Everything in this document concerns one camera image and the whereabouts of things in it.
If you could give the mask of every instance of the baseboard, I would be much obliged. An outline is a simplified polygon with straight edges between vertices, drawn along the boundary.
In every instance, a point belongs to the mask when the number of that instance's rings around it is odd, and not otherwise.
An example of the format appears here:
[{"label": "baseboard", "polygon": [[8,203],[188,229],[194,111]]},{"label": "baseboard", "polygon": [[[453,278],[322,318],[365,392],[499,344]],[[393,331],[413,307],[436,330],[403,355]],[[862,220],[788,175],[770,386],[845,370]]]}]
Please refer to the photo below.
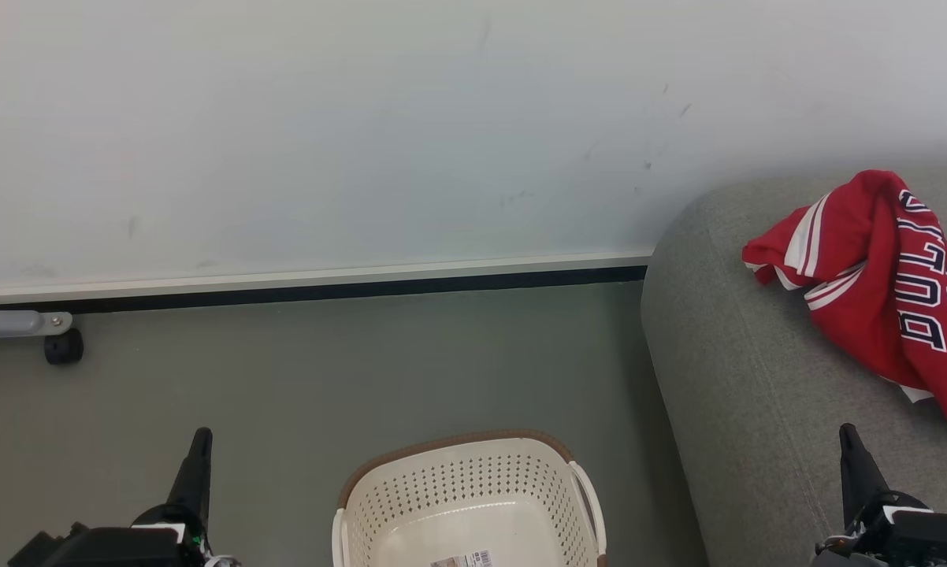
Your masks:
[{"label": "baseboard", "polygon": [[565,254],[380,268],[9,287],[0,290],[0,306],[102,313],[478,288],[588,284],[639,280],[649,256],[651,251],[646,250],[631,254]]}]

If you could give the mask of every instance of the black baseboard trim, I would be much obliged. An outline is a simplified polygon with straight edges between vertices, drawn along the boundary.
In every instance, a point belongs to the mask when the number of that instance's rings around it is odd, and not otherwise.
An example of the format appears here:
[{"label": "black baseboard trim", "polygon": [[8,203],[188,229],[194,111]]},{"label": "black baseboard trim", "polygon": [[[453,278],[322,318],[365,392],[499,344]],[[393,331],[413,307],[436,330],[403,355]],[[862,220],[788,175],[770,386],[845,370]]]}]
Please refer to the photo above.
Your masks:
[{"label": "black baseboard trim", "polygon": [[379,295],[440,294],[444,291],[509,290],[514,287],[581,286],[614,281],[645,279],[645,266],[627,268],[568,269],[560,272],[501,273],[494,276],[439,277],[429,280],[340,283],[333,286],[280,287],[272,290],[201,291],[197,294],[142,295],[134,298],[102,298],[66,302],[32,302],[0,306],[0,309],[64,311],[73,315],[184,309],[190,306],[269,304],[307,302],[338,298],[370,298]]}]

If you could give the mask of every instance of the brown basket rim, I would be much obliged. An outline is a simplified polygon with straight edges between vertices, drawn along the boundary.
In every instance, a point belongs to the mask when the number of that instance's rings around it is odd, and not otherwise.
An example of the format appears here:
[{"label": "brown basket rim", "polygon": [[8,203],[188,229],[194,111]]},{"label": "brown basket rim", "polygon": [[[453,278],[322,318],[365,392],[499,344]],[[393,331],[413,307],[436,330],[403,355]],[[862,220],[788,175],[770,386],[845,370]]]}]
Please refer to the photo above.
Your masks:
[{"label": "brown basket rim", "polygon": [[364,477],[366,474],[371,473],[374,469],[381,467],[384,464],[398,461],[400,459],[405,459],[407,457],[413,457],[414,455],[419,455],[420,453],[427,453],[428,451],[453,447],[455,445],[466,445],[467,443],[479,443],[481,441],[496,441],[499,439],[532,439],[534,441],[542,442],[545,445],[549,445],[550,448],[557,451],[557,454],[561,455],[561,458],[564,459],[565,462],[575,460],[574,456],[571,455],[571,451],[568,450],[568,448],[565,447],[563,443],[558,441],[556,438],[551,437],[551,435],[532,430],[531,428],[500,428],[499,430],[495,431],[453,435],[453,437],[446,437],[443,439],[436,439],[435,441],[427,441],[425,443],[409,445],[403,449],[397,449],[396,451],[384,453],[366,461],[365,464],[359,466],[358,470],[355,470],[355,472],[353,472],[351,476],[347,478],[344,488],[340,491],[340,498],[337,500],[337,507],[338,509],[346,509],[347,500],[351,498],[351,492],[355,490],[355,485],[358,485],[358,482],[362,480],[362,477]]}]

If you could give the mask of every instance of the sofa cushion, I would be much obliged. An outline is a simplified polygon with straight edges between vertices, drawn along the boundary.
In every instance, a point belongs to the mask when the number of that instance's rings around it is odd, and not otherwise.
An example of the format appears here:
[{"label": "sofa cushion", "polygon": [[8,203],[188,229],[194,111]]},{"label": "sofa cushion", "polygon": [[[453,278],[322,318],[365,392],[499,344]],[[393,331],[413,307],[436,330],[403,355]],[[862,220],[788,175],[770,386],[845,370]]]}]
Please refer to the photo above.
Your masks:
[{"label": "sofa cushion", "polygon": [[[892,489],[947,513],[947,422],[811,325],[798,291],[762,287],[740,250],[855,172],[713,191],[649,265],[642,317],[711,564],[799,565],[844,530],[837,428],[856,425]],[[941,219],[947,169],[899,172]]]}]

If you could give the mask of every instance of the white wall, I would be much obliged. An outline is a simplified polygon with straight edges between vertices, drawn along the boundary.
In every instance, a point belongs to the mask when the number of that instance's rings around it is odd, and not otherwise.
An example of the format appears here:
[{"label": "white wall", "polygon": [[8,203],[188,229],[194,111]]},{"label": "white wall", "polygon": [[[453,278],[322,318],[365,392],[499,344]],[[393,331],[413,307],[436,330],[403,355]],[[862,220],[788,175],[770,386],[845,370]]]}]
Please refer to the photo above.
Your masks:
[{"label": "white wall", "polygon": [[947,152],[947,1],[0,0],[0,288],[645,254]]}]

